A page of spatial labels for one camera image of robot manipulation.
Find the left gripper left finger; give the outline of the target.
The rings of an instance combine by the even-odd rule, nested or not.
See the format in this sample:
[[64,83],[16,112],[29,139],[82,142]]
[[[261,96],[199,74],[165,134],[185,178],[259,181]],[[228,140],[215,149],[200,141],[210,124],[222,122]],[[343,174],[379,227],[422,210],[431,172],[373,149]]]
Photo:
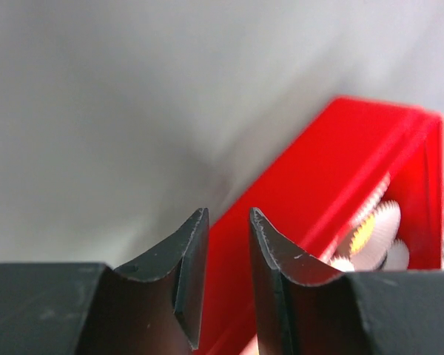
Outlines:
[[191,354],[203,314],[209,212],[117,267],[0,263],[0,354]]

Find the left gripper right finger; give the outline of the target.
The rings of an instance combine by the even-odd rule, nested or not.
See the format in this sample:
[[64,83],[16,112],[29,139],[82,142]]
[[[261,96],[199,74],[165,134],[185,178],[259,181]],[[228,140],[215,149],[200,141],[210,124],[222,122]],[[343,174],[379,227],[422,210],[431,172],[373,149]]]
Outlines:
[[444,354],[444,271],[342,272],[249,225],[261,354]]

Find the round dotted biscuit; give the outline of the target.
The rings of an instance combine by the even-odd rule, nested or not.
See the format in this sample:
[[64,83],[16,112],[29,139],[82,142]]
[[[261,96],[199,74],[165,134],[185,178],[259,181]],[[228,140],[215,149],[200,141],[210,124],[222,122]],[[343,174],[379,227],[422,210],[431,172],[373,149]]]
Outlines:
[[359,253],[370,240],[374,231],[376,218],[370,214],[351,234],[349,242],[349,255],[353,256]]

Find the red cookie box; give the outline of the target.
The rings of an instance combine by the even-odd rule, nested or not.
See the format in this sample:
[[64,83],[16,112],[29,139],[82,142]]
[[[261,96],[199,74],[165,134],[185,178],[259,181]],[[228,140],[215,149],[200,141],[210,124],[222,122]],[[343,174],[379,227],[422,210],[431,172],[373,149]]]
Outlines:
[[418,106],[334,99],[212,225],[200,354],[239,354],[255,335],[249,210],[326,258],[377,188],[399,203],[412,269],[442,265],[444,117]]

